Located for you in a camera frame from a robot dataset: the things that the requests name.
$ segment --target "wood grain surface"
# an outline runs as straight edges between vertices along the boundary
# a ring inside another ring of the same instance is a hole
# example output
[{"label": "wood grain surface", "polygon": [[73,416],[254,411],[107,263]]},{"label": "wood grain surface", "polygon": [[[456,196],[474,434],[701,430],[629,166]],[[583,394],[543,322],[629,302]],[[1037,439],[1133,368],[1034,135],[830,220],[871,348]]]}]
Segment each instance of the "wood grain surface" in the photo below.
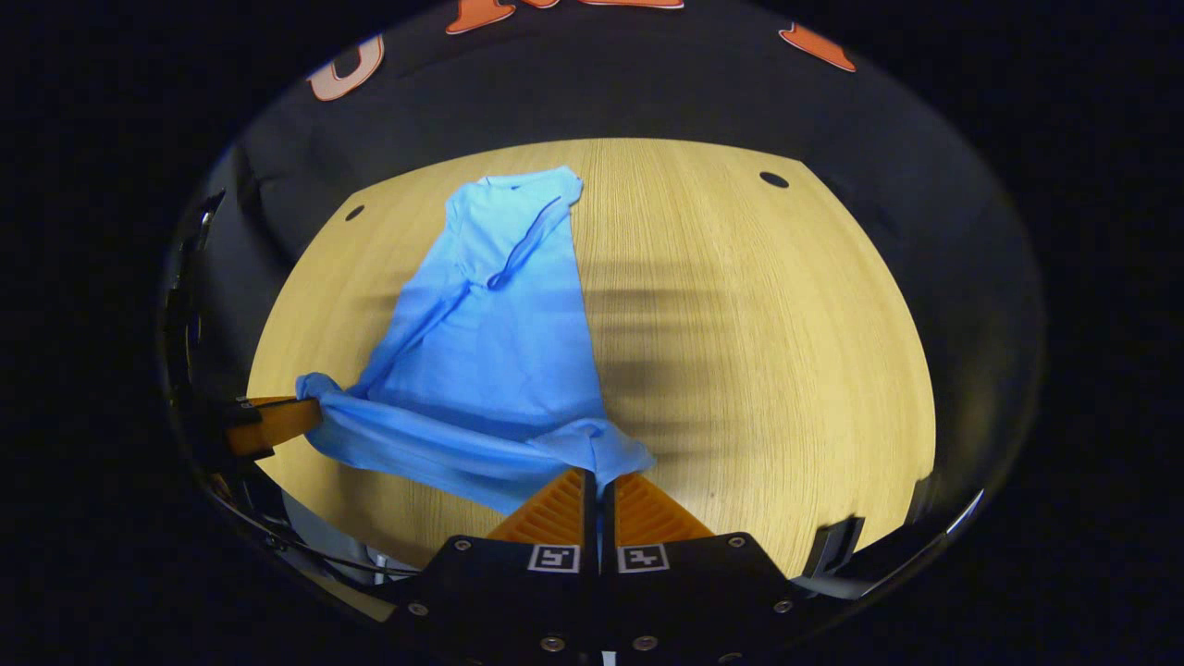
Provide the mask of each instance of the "wood grain surface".
[{"label": "wood grain surface", "polygon": [[[484,175],[560,165],[584,179],[572,230],[605,406],[657,457],[646,476],[713,531],[751,532],[787,576],[802,572],[821,526],[864,517],[858,547],[899,527],[915,481],[933,467],[921,344],[856,222],[804,165],[776,155],[556,141],[359,191],[276,300],[250,395],[290,395],[311,371],[354,383],[399,289],[443,231],[449,196]],[[435,488],[337,463],[303,437],[259,465],[337,529],[407,564],[501,520]]]}]

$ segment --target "orange letter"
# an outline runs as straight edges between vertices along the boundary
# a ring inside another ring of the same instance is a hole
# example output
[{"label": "orange letter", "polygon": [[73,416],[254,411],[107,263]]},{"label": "orange letter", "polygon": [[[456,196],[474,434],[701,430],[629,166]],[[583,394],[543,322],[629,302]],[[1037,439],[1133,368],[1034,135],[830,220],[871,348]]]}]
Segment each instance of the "orange letter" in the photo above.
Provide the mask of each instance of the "orange letter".
[{"label": "orange letter", "polygon": [[475,27],[497,23],[513,13],[514,7],[507,7],[497,0],[461,0],[456,20],[444,28],[444,32],[461,34]]},{"label": "orange letter", "polygon": [[810,32],[794,23],[790,30],[783,30],[778,34],[781,36],[781,39],[816,58],[826,60],[841,70],[855,71],[855,63],[847,58],[842,46],[816,32]]},{"label": "orange letter", "polygon": [[681,9],[682,0],[580,0],[585,5],[629,5],[631,7],[654,7],[655,9]]},{"label": "orange letter", "polygon": [[346,78],[337,76],[337,68],[333,65],[333,60],[316,70],[316,73],[308,77],[308,82],[313,84],[313,95],[316,95],[316,98],[322,102],[329,102],[366,83],[366,79],[382,62],[382,36],[379,34],[359,44],[358,57],[358,69]]}]

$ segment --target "black cable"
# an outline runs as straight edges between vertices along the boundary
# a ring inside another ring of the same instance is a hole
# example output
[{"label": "black cable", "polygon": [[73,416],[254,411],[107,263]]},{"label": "black cable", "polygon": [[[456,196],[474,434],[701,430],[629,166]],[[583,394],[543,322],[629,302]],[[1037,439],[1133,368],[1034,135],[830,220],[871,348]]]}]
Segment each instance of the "black cable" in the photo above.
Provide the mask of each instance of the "black cable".
[{"label": "black cable", "polygon": [[239,511],[238,508],[236,508],[233,505],[231,505],[229,501],[226,501],[223,498],[218,497],[218,493],[215,493],[213,491],[213,488],[211,488],[211,487],[207,486],[205,488],[205,491],[210,494],[210,497],[212,497],[215,500],[218,500],[218,504],[220,504],[224,507],[226,507],[234,515],[238,515],[247,525],[251,525],[252,527],[255,527],[257,530],[262,530],[263,532],[265,532],[268,536],[270,536],[272,539],[275,539],[276,543],[283,544],[285,546],[295,547],[296,550],[301,550],[301,551],[307,552],[309,555],[323,558],[327,562],[333,562],[333,563],[336,563],[336,564],[341,564],[342,566],[352,566],[354,569],[361,569],[363,571],[372,571],[374,574],[385,574],[387,576],[414,576],[414,575],[419,574],[419,571],[416,571],[416,570],[412,570],[412,569],[391,569],[388,566],[377,566],[374,564],[362,564],[361,562],[353,562],[350,559],[341,559],[340,557],[334,557],[334,556],[332,556],[332,555],[329,555],[327,552],[322,552],[322,551],[316,550],[315,547],[311,547],[309,545],[302,544],[300,542],[294,542],[291,539],[288,539],[285,537],[282,537],[282,536],[277,534],[276,532],[272,532],[265,525],[259,524],[258,521],[256,521],[250,515],[243,513],[242,511]]}]

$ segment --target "screw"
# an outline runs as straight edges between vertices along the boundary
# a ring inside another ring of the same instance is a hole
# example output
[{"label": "screw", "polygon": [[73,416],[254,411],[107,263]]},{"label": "screw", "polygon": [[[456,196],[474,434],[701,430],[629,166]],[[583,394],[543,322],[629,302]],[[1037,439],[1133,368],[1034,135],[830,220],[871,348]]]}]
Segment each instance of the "screw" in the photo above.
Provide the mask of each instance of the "screw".
[{"label": "screw", "polygon": [[567,647],[567,642],[558,636],[547,636],[539,641],[539,645],[541,645],[542,649],[546,649],[547,652],[559,652]]},{"label": "screw", "polygon": [[633,649],[646,652],[658,646],[658,640],[654,636],[638,636],[633,639]]}]

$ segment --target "black background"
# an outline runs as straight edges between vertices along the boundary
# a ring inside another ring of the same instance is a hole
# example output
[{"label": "black background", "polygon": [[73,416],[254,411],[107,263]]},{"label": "black background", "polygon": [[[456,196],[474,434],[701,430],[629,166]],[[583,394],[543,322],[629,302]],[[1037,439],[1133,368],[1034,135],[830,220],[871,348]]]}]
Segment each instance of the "black background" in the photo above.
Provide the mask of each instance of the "black background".
[{"label": "black background", "polygon": [[[982,151],[1031,229],[1050,308],[1041,415],[1005,491],[929,570],[797,659],[1166,661],[1178,518],[1157,470],[1170,470],[1179,404],[1167,358],[1182,338],[1167,305],[1184,258],[1178,9],[777,5],[875,60]],[[282,87],[407,8],[38,11],[18,17],[11,60],[9,130],[32,148],[11,160],[9,197],[27,210],[11,213],[6,251],[9,302],[22,303],[6,337],[28,346],[6,354],[7,542],[27,559],[9,596],[18,652],[31,651],[18,661],[390,658],[194,501],[152,329],[173,224],[221,147]]]}]

